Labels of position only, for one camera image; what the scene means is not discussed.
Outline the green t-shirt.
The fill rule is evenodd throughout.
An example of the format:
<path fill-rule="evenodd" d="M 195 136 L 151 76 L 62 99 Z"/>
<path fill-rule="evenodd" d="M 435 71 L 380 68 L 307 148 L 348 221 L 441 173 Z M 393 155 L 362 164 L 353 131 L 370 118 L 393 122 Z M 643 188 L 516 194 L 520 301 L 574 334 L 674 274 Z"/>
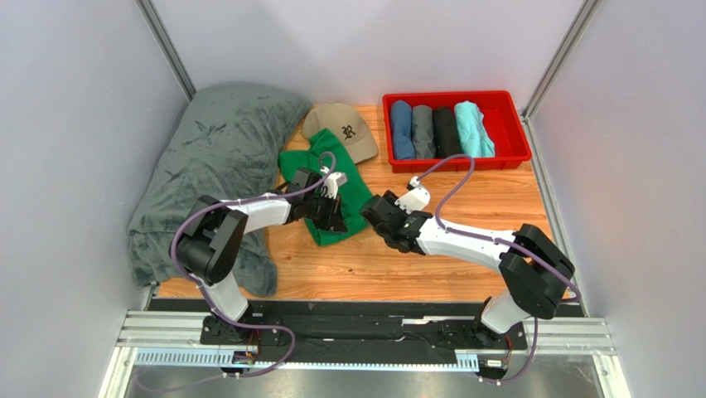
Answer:
<path fill-rule="evenodd" d="M 346 175 L 346 183 L 339 188 L 341 212 L 347 232 L 332 232 L 318 229 L 306 219 L 305 225 L 313 241 L 318 246 L 329 246 L 347 240 L 368 227 L 367 221 L 360 215 L 361 207 L 373 196 L 363 181 L 357 167 L 341 141 L 328 129 L 323 129 L 309 139 L 307 150 L 287 150 L 278 155 L 278 165 L 285 180 L 292 180 L 300 167 L 318 171 L 319 157 L 324 152 L 333 153 L 336 158 L 336 172 Z"/>

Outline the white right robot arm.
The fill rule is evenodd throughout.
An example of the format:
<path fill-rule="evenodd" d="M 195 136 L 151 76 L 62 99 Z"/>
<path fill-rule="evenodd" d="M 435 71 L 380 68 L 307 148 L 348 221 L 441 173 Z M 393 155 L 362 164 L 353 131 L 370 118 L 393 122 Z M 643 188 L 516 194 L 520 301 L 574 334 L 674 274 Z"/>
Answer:
<path fill-rule="evenodd" d="M 505 290 L 488 298 L 475 317 L 479 329 L 491 335 L 504 334 L 528 318 L 554 318 L 573 288 L 573 263 L 531 224 L 517 231 L 464 226 L 413 207 L 392 192 L 373 196 L 360 215 L 401 253 L 465 260 L 499 274 Z"/>

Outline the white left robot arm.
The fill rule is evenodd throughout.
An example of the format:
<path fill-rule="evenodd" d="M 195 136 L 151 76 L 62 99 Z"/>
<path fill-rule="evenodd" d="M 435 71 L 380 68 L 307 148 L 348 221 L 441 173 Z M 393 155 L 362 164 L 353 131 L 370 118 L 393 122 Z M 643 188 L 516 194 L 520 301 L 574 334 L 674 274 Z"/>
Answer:
<path fill-rule="evenodd" d="M 204 195 L 192 207 L 170 244 L 179 270 L 197 282 L 212 302 L 205 330 L 234 343 L 247 342 L 256 332 L 242 327 L 251 313 L 234 274 L 244 238 L 270 226 L 306 219 L 324 231 L 348 230 L 342 212 L 343 172 L 323 166 L 300 167 L 293 178 L 258 197 L 217 200 Z"/>

